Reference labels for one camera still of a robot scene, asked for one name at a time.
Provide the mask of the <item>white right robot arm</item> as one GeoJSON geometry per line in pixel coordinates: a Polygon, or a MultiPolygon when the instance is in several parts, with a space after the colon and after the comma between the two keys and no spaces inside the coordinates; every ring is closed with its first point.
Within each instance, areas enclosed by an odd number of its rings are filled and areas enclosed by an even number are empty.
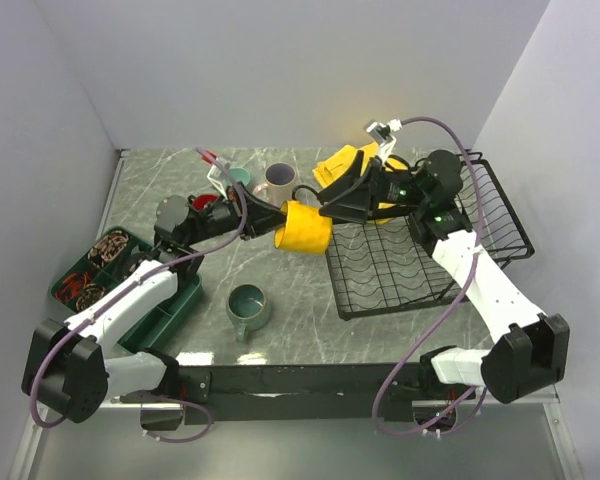
{"type": "Polygon", "coordinates": [[[386,171],[356,159],[334,184],[338,211],[326,260],[340,318],[472,304],[488,349],[455,345],[413,365],[414,390],[440,398],[454,387],[488,390],[508,404],[561,381],[570,328],[527,299],[505,274],[533,245],[489,163],[436,150],[386,171]]]}

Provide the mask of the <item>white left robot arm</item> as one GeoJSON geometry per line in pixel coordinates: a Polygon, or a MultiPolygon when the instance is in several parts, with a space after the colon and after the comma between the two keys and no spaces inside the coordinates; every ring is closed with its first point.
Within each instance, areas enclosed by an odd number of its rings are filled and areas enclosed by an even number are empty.
{"type": "Polygon", "coordinates": [[[175,358],[151,348],[120,358],[109,353],[147,314],[193,281],[208,254],[194,250],[195,244],[225,235],[211,249],[217,252],[238,238],[276,230],[286,217],[285,210],[242,185],[228,188],[201,211],[180,195],[163,200],[156,211],[154,245],[141,253],[129,276],[67,320],[49,319],[36,327],[22,380],[34,421],[43,428],[55,425],[40,417],[40,405],[61,421],[81,423],[113,397],[147,392],[166,402],[179,395],[182,381],[175,358]]]}

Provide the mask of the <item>yellow mug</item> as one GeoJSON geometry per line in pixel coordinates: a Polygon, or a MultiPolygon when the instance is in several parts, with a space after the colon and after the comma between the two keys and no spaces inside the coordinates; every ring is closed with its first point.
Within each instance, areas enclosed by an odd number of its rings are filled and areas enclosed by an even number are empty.
{"type": "Polygon", "coordinates": [[[318,207],[297,200],[297,192],[301,189],[318,197],[318,192],[310,186],[298,185],[293,188],[291,199],[285,201],[280,207],[285,220],[275,230],[274,247],[287,252],[320,255],[329,245],[333,220],[321,216],[318,207]]]}

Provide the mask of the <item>green glazed mug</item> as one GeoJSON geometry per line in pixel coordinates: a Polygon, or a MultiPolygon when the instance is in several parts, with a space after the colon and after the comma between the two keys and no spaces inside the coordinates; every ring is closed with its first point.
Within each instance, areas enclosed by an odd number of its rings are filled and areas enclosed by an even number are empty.
{"type": "Polygon", "coordinates": [[[226,315],[234,330],[235,340],[246,343],[252,332],[265,327],[272,314],[272,302],[256,285],[235,287],[226,300],[226,315]]]}

